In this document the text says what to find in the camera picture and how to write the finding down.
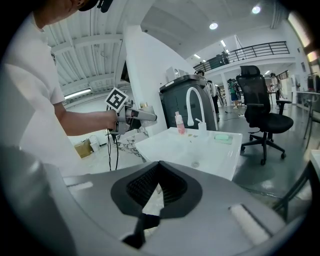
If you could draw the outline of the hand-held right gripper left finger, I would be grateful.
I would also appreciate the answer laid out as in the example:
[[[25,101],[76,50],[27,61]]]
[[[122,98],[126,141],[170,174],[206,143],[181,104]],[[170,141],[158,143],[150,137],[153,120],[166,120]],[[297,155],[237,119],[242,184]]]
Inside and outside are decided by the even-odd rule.
[[[65,242],[59,246],[66,256],[160,256],[156,236],[135,248],[125,241],[144,239],[142,209],[128,194],[129,175],[157,168],[149,162],[117,171],[63,178],[53,165],[45,164],[49,198],[57,207],[58,219],[66,229]]]

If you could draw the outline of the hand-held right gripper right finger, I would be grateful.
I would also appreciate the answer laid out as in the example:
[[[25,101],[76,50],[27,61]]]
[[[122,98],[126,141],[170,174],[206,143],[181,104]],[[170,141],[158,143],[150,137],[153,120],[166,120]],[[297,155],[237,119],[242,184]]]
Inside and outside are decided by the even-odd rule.
[[[200,170],[171,163],[202,187],[198,205],[182,218],[163,219],[142,246],[153,256],[233,256],[254,247],[229,210],[244,205],[259,222],[275,235],[285,222],[268,206],[234,182]]]

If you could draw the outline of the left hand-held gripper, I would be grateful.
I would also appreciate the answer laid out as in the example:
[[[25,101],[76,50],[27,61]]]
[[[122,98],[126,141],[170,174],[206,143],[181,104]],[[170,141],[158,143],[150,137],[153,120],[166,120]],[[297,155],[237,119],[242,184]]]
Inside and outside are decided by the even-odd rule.
[[[124,135],[131,130],[140,128],[140,121],[156,121],[154,113],[133,108],[133,101],[118,88],[113,88],[105,99],[106,110],[114,110],[117,120],[112,129],[108,131],[112,135]]]

